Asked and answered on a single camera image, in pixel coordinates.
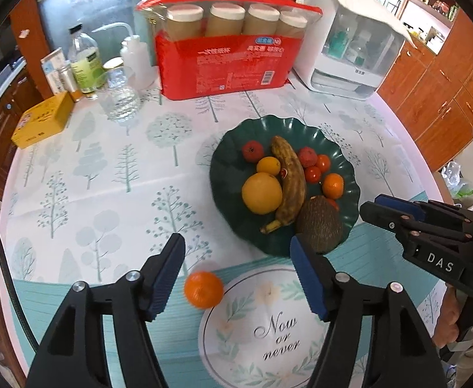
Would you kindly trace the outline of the person right hand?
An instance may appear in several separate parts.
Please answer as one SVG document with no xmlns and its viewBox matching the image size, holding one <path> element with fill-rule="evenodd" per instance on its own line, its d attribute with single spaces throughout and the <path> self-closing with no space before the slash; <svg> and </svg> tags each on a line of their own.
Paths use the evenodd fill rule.
<svg viewBox="0 0 473 388">
<path fill-rule="evenodd" d="M 440 316 L 437 320 L 435 332 L 432 340 L 437 348 L 441 349 L 445 345 L 457 340 L 459 329 L 457 320 L 460 315 L 460 305 L 456 295 L 456 289 L 447 285 L 447 290 L 443 296 Z"/>
</svg>

